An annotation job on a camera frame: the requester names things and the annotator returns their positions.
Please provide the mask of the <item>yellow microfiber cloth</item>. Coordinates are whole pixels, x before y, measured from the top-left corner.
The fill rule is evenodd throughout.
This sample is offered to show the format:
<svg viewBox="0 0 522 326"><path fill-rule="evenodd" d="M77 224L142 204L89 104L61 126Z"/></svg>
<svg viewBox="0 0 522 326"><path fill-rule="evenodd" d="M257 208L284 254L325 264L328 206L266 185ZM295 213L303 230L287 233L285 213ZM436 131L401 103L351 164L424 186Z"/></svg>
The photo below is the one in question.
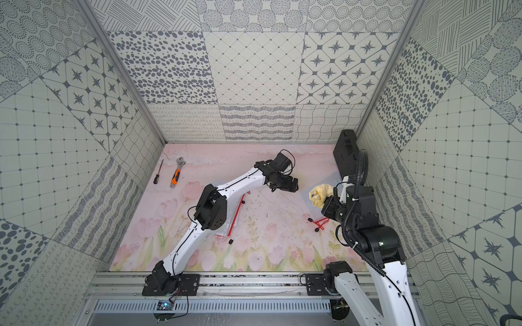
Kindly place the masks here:
<svg viewBox="0 0 522 326"><path fill-rule="evenodd" d="M325 183L315 186L309 193L309 199L312 205L322 209L326 199L333 195L333 190L333 186Z"/></svg>

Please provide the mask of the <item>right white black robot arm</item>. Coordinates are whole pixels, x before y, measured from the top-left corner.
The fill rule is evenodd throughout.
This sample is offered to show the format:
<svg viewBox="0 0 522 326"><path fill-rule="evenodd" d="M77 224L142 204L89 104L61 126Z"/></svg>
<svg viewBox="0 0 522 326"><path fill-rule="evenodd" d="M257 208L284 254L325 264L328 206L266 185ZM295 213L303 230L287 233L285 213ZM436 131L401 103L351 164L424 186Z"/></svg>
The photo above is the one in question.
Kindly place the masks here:
<svg viewBox="0 0 522 326"><path fill-rule="evenodd" d="M360 150L356 172L326 198L322 215L339 223L336 238L366 263L380 307L362 290L358 277L345 261L328 263L326 289L339 294L360 325L420 325L408 281L406 257L395 229L381 223L375 194L366 186L368 154Z"/></svg>

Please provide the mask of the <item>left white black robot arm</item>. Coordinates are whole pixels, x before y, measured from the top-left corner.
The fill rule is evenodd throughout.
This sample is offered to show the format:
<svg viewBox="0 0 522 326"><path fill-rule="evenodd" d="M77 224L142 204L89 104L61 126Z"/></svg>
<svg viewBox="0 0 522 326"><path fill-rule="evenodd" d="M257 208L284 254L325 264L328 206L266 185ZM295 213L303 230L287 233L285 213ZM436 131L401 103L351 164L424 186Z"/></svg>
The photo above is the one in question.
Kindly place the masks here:
<svg viewBox="0 0 522 326"><path fill-rule="evenodd" d="M182 240L166 258L156 263L151 274L145 278L143 296L165 296L180 292L181 275L188 261L206 237L233 224L244 194L262 186L267 186L272 192L281 190L295 193L299 190L299 180L291 176L296 165L295 157L284 153L285 149L272 160L256 162L253 168L232 181L218 186L211 183L205 186Z"/></svg>

